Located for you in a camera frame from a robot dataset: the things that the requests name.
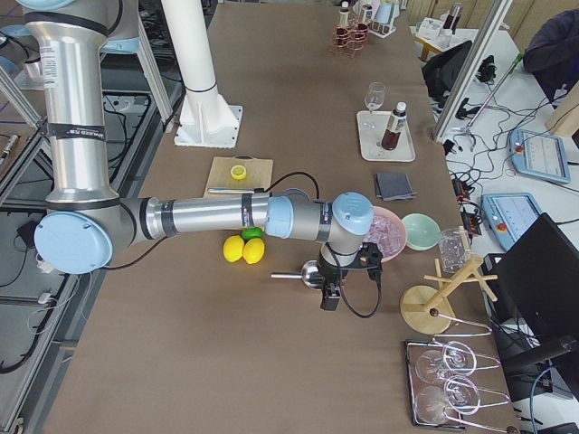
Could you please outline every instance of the white desk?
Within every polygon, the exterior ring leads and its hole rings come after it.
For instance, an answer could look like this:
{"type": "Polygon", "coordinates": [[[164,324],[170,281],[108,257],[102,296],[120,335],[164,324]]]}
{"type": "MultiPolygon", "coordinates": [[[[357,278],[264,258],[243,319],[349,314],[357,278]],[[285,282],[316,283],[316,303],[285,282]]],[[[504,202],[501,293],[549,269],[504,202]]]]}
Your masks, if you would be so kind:
{"type": "MultiPolygon", "coordinates": [[[[498,81],[517,56],[518,49],[506,31],[499,31],[492,40],[487,55],[489,54],[495,56],[495,63],[498,66],[496,81],[498,81]]],[[[479,105],[489,93],[488,85],[474,81],[468,92],[469,103],[479,105]]],[[[545,95],[537,84],[535,77],[524,71],[522,63],[519,63],[513,74],[498,90],[496,101],[492,100],[490,106],[496,106],[498,103],[511,110],[521,110],[536,108],[542,102],[546,102],[545,95]]],[[[522,128],[536,132],[545,131],[545,121],[551,113],[553,113],[553,108],[550,105],[542,107],[536,113],[536,118],[522,128]]],[[[492,137],[500,131],[498,123],[507,118],[508,116],[504,112],[486,108],[480,113],[471,131],[483,137],[487,146],[493,148],[495,144],[492,137]]],[[[501,124],[502,129],[505,131],[510,130],[520,119],[522,117],[511,115],[509,120],[501,124]]],[[[468,120],[455,118],[455,122],[451,126],[464,127],[467,123],[468,120]]],[[[447,138],[452,139],[452,136],[453,133],[449,131],[447,138]]],[[[510,159],[504,163],[509,156],[508,149],[505,147],[507,134],[503,134],[498,138],[498,148],[502,149],[486,155],[478,154],[478,156],[476,156],[477,153],[485,150],[485,146],[481,142],[478,142],[473,151],[470,152],[471,140],[469,138],[455,138],[463,150],[457,151],[456,154],[450,153],[447,156],[448,167],[452,172],[458,173],[468,170],[468,167],[462,163],[474,165],[480,170],[490,171],[482,175],[482,179],[479,182],[480,185],[476,186],[476,190],[471,196],[473,202],[480,203],[481,193],[531,193],[541,210],[547,212],[555,222],[579,217],[579,212],[577,211],[579,210],[579,206],[577,206],[579,205],[579,193],[567,191],[546,181],[516,174],[510,159]]],[[[577,149],[573,140],[567,137],[564,138],[564,142],[567,160],[579,162],[579,149],[577,149]]],[[[567,186],[579,190],[579,167],[570,166],[569,170],[571,171],[572,181],[567,186]]],[[[579,248],[579,222],[562,225],[560,228],[575,247],[579,248]]],[[[492,252],[503,252],[504,250],[499,246],[487,222],[484,223],[481,229],[482,235],[475,237],[472,242],[473,250],[482,256],[492,252]]],[[[523,411],[522,416],[529,417],[528,400],[518,401],[515,403],[515,407],[523,411]]],[[[544,425],[538,426],[539,429],[571,421],[579,424],[579,402],[577,400],[562,400],[554,397],[551,393],[544,393],[535,397],[534,408],[535,417],[544,423],[544,425]]],[[[521,422],[521,428],[532,430],[530,423],[526,422],[521,422]]]]}
{"type": "Polygon", "coordinates": [[[465,41],[474,41],[479,29],[456,29],[456,33],[451,37],[451,42],[448,45],[444,44],[441,35],[435,39],[426,39],[417,34],[416,27],[412,26],[410,31],[413,34],[414,40],[422,45],[421,60],[427,61],[430,53],[440,54],[465,41]]]}

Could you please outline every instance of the metal jigger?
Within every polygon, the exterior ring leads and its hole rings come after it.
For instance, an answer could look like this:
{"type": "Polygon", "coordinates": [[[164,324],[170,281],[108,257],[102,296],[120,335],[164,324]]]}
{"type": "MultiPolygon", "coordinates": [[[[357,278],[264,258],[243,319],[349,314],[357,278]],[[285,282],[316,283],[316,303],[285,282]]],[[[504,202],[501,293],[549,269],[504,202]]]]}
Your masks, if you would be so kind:
{"type": "Polygon", "coordinates": [[[301,273],[271,273],[272,278],[301,278],[308,288],[322,289],[324,285],[324,278],[318,271],[316,261],[309,260],[301,268],[301,273]]]}

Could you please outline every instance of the wooden cutting board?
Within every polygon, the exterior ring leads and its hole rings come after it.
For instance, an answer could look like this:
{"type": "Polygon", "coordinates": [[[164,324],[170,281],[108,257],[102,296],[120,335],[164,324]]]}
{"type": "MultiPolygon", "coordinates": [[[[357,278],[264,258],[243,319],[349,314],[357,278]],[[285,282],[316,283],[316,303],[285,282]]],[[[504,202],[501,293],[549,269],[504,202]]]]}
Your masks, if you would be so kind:
{"type": "Polygon", "coordinates": [[[223,197],[224,194],[208,193],[210,187],[226,188],[268,188],[271,184],[273,172],[273,160],[260,158],[234,158],[216,156],[211,164],[209,177],[205,186],[203,197],[223,197]],[[236,181],[231,177],[231,169],[234,165],[244,165],[247,177],[236,181]]]}

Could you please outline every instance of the monitor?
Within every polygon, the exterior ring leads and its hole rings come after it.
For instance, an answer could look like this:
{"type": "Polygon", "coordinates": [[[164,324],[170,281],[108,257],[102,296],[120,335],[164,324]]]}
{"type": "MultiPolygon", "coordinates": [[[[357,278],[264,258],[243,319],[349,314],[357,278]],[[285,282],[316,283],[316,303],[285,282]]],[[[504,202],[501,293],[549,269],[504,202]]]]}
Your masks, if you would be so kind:
{"type": "Polygon", "coordinates": [[[429,97],[439,100],[445,91],[452,89],[471,46],[471,41],[465,41],[426,62],[422,67],[422,76],[429,97]]]}
{"type": "MultiPolygon", "coordinates": [[[[542,213],[497,264],[498,283],[539,343],[571,336],[579,341],[579,250],[542,213]]],[[[579,353],[552,358],[575,398],[579,353]]]]}

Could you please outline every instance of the brown bottle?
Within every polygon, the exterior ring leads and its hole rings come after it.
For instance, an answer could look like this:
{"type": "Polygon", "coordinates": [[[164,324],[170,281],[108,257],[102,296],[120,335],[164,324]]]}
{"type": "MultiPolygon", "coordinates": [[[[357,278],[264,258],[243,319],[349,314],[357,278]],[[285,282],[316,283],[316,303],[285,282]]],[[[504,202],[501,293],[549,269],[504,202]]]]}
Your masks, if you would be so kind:
{"type": "Polygon", "coordinates": [[[402,128],[406,124],[406,103],[399,102],[396,108],[393,110],[390,118],[388,119],[388,125],[382,137],[382,147],[386,151],[392,151],[398,146],[398,139],[400,138],[400,133],[402,133],[402,128]]]}

